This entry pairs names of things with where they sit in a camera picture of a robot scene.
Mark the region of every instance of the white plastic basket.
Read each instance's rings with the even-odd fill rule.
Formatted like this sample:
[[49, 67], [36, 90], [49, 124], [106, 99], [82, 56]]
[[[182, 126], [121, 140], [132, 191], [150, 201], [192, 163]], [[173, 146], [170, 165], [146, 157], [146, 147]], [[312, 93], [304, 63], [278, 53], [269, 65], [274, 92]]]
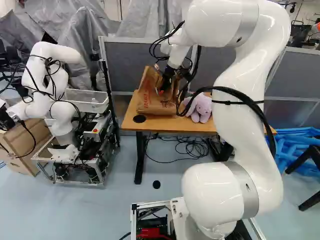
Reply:
[[63, 100], [75, 104], [80, 112], [102, 114], [108, 107], [109, 98], [105, 91], [67, 88]]

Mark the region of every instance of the gray cubicle partition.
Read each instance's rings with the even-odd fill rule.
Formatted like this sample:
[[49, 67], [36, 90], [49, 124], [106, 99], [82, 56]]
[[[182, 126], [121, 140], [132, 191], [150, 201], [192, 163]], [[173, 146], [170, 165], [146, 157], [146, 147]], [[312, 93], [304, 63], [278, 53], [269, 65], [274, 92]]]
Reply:
[[[139, 86], [144, 67], [155, 63], [149, 54], [154, 39], [100, 37], [99, 40], [102, 58], [107, 60], [112, 91], [131, 95]], [[212, 86], [235, 56], [231, 48], [203, 47], [190, 90]], [[264, 105], [264, 113], [274, 128], [320, 128], [319, 61], [320, 51], [294, 47], [287, 47], [279, 58], [267, 83]]]
[[204, 86], [212, 86], [235, 58], [236, 51], [232, 48], [202, 47], [198, 71], [190, 85], [190, 90], [196, 91]]
[[275, 128], [320, 128], [320, 51], [287, 47], [265, 92], [264, 112]]

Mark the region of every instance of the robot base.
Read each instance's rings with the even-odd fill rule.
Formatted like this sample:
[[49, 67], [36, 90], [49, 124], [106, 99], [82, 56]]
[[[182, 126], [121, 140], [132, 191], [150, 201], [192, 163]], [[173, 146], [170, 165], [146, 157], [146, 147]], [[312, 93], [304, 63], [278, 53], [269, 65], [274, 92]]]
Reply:
[[[130, 221], [131, 221], [131, 240], [137, 239], [139, 233], [139, 222], [142, 219], [150, 219], [152, 213], [157, 211], [168, 209], [167, 214], [167, 230], [166, 234], [171, 239], [175, 240], [212, 240], [207, 237], [197, 226], [195, 221], [189, 215], [189, 211], [186, 207], [185, 200], [183, 197], [173, 198], [170, 201], [155, 201], [155, 202], [140, 202], [131, 204]], [[234, 231], [226, 238], [221, 240], [266, 240], [266, 237], [260, 230], [254, 218], [244, 219], [238, 221]]]
[[224, 240], [235, 229], [237, 224], [237, 222], [230, 222], [216, 226], [213, 229], [214, 232], [210, 229], [200, 230], [196, 222], [189, 215], [183, 197], [173, 198], [170, 201], [170, 206], [177, 240]]

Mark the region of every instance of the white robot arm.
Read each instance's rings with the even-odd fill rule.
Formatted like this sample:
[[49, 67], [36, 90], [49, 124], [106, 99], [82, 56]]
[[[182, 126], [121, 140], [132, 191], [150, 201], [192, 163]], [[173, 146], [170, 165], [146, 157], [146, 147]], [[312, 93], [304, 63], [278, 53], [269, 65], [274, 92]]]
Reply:
[[56, 119], [51, 126], [56, 136], [68, 134], [72, 130], [70, 120], [76, 111], [72, 104], [56, 101], [64, 94], [69, 79], [60, 61], [84, 64], [80, 53], [71, 47], [37, 42], [31, 50], [21, 79], [21, 84], [32, 90], [33, 99], [28, 97], [7, 110], [10, 117], [19, 120], [43, 118], [50, 111]]
[[[264, 100], [268, 73], [290, 30], [287, 12], [274, 2], [194, 0], [183, 26], [161, 45], [161, 51], [169, 54], [165, 74], [179, 68], [192, 45], [235, 47], [234, 63], [214, 86]], [[212, 99], [240, 102], [220, 91], [213, 91]], [[218, 133], [235, 149], [234, 160], [190, 167], [182, 178], [182, 193], [198, 228], [212, 239], [221, 239], [233, 231], [237, 220], [278, 207], [283, 183], [254, 111], [244, 104], [213, 103], [212, 114]]]

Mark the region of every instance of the plush toy ear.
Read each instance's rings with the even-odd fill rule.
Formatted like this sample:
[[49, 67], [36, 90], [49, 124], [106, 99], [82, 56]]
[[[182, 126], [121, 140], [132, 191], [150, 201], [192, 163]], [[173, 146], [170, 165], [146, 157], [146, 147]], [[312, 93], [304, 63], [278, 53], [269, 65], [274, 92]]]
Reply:
[[197, 106], [197, 104], [198, 104], [198, 98], [199, 97], [199, 95], [198, 96], [196, 96], [194, 99], [193, 99], [193, 101], [192, 101], [192, 103], [191, 103], [191, 106], [190, 106], [190, 108], [189, 108], [189, 111], [186, 113], [186, 117], [189, 117], [194, 111], [195, 111], [195, 109], [196, 109], [196, 106]]

